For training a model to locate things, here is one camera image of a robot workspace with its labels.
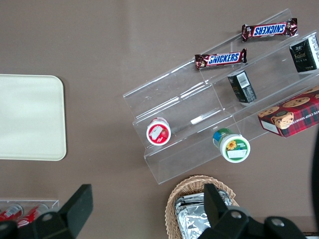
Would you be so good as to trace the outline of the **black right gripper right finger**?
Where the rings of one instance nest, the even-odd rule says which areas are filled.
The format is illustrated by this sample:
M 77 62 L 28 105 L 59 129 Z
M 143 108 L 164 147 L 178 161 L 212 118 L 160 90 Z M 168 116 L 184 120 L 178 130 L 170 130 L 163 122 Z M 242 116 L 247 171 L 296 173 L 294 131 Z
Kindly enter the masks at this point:
M 229 209 L 213 184 L 204 185 L 204 209 L 210 228 L 202 239 L 240 239 L 247 228 L 248 216 L 238 209 Z

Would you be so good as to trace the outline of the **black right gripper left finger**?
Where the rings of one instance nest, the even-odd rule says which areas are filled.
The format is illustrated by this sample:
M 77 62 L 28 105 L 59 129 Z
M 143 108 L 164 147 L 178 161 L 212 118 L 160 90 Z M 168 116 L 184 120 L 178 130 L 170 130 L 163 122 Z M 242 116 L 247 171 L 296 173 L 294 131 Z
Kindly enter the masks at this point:
M 57 211 L 32 223 L 35 239 L 75 239 L 93 211 L 92 185 L 83 184 Z

